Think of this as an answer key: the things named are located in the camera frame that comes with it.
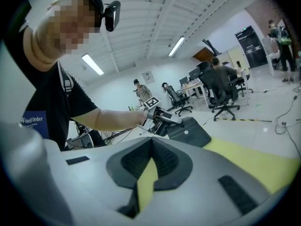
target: poster on wall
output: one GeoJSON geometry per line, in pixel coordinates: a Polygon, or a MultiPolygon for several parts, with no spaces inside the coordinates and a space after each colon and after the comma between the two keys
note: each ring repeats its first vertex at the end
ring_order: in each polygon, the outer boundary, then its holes
{"type": "Polygon", "coordinates": [[[155,78],[154,78],[154,76],[152,75],[152,72],[151,72],[151,71],[142,73],[142,76],[143,76],[144,81],[145,81],[145,83],[146,83],[147,85],[155,82],[155,78]]]}

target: ceiling light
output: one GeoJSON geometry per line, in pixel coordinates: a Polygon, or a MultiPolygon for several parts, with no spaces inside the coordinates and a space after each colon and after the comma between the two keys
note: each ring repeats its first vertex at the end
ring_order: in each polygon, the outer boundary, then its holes
{"type": "Polygon", "coordinates": [[[175,51],[177,50],[177,48],[181,45],[181,43],[184,41],[184,37],[180,37],[180,39],[179,39],[179,41],[177,42],[177,44],[174,46],[174,48],[173,48],[173,50],[171,50],[171,52],[169,53],[169,55],[168,56],[172,56],[174,53],[175,53],[175,51]]]}
{"type": "Polygon", "coordinates": [[[95,70],[96,73],[98,73],[99,75],[104,74],[104,72],[97,66],[97,64],[95,64],[95,62],[93,61],[93,59],[91,59],[89,54],[85,54],[81,57],[92,69],[95,70]]]}

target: brick wall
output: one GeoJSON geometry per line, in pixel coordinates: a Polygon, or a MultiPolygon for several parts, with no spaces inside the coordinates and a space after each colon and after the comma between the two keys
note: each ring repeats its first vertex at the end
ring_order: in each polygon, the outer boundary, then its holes
{"type": "Polygon", "coordinates": [[[301,40],[297,36],[297,33],[286,14],[275,0],[257,0],[250,6],[246,7],[246,10],[258,24],[264,36],[267,36],[270,32],[269,20],[273,20],[276,24],[278,24],[280,20],[283,19],[292,39],[293,57],[298,57],[298,52],[301,51],[301,40]]]}

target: doorway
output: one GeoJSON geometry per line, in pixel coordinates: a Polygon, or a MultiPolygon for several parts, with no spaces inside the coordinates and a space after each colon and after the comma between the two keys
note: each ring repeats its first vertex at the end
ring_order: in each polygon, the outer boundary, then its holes
{"type": "Polygon", "coordinates": [[[268,63],[263,46],[252,26],[244,28],[235,34],[251,68],[268,63]]]}

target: computer monitor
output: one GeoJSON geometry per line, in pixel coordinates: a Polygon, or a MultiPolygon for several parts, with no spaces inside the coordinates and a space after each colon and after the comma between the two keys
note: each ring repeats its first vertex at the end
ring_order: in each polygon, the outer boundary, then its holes
{"type": "Polygon", "coordinates": [[[182,84],[186,84],[187,81],[188,81],[188,78],[187,78],[187,76],[186,76],[186,77],[184,77],[183,79],[180,79],[179,81],[180,81],[180,84],[181,84],[181,85],[182,85],[182,84]]]}
{"type": "Polygon", "coordinates": [[[197,79],[199,74],[201,73],[201,70],[199,68],[194,69],[193,71],[189,72],[189,76],[191,80],[197,79]]]}

